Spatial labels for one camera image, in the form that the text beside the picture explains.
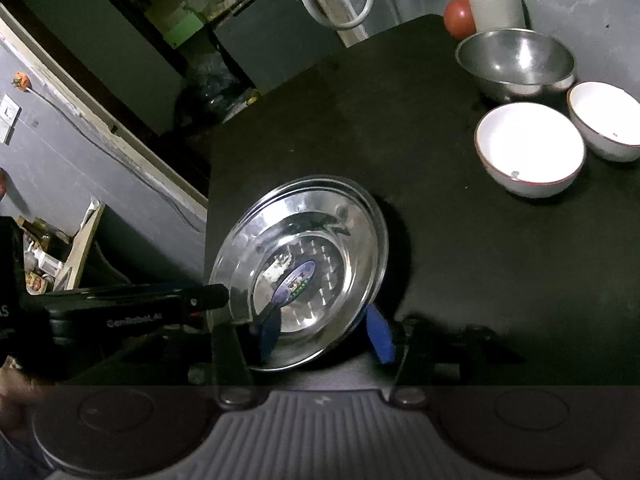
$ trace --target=white bowl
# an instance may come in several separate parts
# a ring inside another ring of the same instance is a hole
[[[567,188],[586,154],[571,121],[536,103],[494,108],[478,123],[475,143],[494,180],[528,198],[552,196]]]
[[[622,88],[585,81],[566,100],[571,120],[595,153],[618,162],[640,157],[640,103]]]

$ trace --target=wall outlet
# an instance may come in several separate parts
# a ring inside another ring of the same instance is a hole
[[[0,103],[0,142],[7,142],[19,113],[20,107],[7,94],[4,94]]]

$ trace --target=red rim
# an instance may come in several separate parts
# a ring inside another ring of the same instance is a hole
[[[498,107],[495,107],[493,110],[489,110],[487,113],[485,113],[482,116],[482,119],[480,119],[480,121],[478,121],[478,124],[476,125],[476,129],[474,131],[474,146],[476,148],[476,153],[478,154],[478,157],[480,158],[480,160],[482,160],[482,162],[486,165],[488,165],[490,168],[492,168],[492,170],[497,171],[498,173],[500,173],[501,175],[507,177],[508,179],[513,180],[514,182],[521,182],[523,184],[528,184],[530,186],[554,186],[555,184],[562,184],[563,182],[566,182],[567,180],[571,180],[572,178],[575,178],[576,175],[578,175],[578,173],[580,173],[580,170],[582,169],[583,165],[584,165],[584,161],[587,158],[587,149],[584,145],[584,142],[582,142],[582,160],[580,162],[580,165],[578,166],[578,168],[569,176],[566,176],[564,178],[561,178],[560,180],[555,180],[553,182],[530,182],[529,180],[522,180],[520,178],[516,178],[514,179],[511,175],[504,173],[503,171],[499,170],[498,168],[496,168],[492,163],[489,162],[489,160],[482,154],[482,151],[480,150],[480,146],[478,146],[478,128],[480,127],[480,124],[482,124],[482,121],[484,121],[487,117],[487,115],[489,115],[492,112],[495,112],[496,110],[498,110],[499,108],[503,108],[505,106],[511,106],[514,104],[519,104],[519,103],[507,103],[507,104],[503,104],[500,105]],[[537,106],[542,106],[545,108],[549,108],[550,110],[553,110],[553,108],[545,106],[545,105],[540,105],[538,103],[530,103],[533,105],[537,105]],[[562,117],[564,117],[567,121],[571,122],[569,119],[567,119],[564,115],[562,115],[560,112],[556,112],[558,114],[560,114]]]
[[[607,86],[612,86],[613,88],[617,88],[618,90],[622,90],[625,94],[627,94],[629,97],[631,97],[634,101],[636,101],[636,103],[638,102],[638,100],[633,97],[629,92],[627,92],[624,88],[620,88],[619,86],[615,86],[609,83],[605,83],[604,81],[580,81],[577,85],[574,85],[567,93],[566,93],[566,105],[569,107],[569,110],[571,110],[571,112],[574,114],[575,118],[578,119],[578,122],[584,126],[585,128],[587,128],[590,132],[593,132],[594,134],[596,134],[599,137],[602,137],[603,139],[606,139],[610,142],[613,142],[614,144],[617,144],[619,146],[625,146],[626,148],[640,148],[640,144],[625,144],[624,142],[620,142],[619,140],[614,140],[614,139],[609,139],[609,137],[604,136],[603,134],[601,134],[599,131],[594,130],[593,128],[591,128],[587,123],[585,123],[580,116],[578,115],[578,112],[575,111],[573,105],[571,104],[571,92],[573,92],[576,88],[578,88],[578,86],[585,84],[585,83],[601,83],[603,85],[607,85]]]

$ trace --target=bolt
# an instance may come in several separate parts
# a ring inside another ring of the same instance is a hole
[[[220,390],[220,400],[227,406],[238,408],[248,405],[253,399],[251,390],[244,386],[229,386]]]
[[[196,384],[197,386],[200,386],[201,384],[204,384],[204,381],[206,380],[206,378],[207,378],[207,375],[201,367],[192,366],[189,368],[189,371],[187,373],[187,379],[191,384]]]
[[[394,391],[394,399],[402,406],[417,408],[426,402],[427,395],[416,386],[404,386]]]

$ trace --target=white hose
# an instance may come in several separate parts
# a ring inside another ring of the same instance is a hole
[[[373,7],[373,0],[367,0],[362,12],[353,20],[346,23],[334,23],[322,15],[313,0],[302,0],[302,3],[305,6],[306,11],[311,14],[311,17],[316,20],[316,22],[320,23],[320,25],[324,25],[325,27],[332,28],[333,30],[350,30],[351,28],[357,27],[365,20]]]

